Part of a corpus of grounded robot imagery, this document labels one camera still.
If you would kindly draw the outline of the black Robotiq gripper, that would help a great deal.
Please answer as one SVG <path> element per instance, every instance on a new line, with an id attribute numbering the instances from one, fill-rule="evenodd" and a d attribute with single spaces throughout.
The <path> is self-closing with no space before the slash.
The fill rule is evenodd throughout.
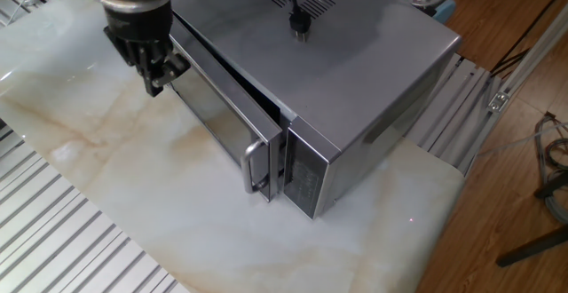
<path id="1" fill-rule="evenodd" d="M 156 97 L 164 85 L 178 79 L 191 67 L 183 54 L 173 51 L 171 2 L 147 12 L 125 13 L 105 8 L 105 14 L 107 37 L 128 65 L 137 69 L 149 96 Z M 140 48 L 144 48 L 151 59 L 140 58 Z M 165 57 L 160 65 L 152 62 Z"/>

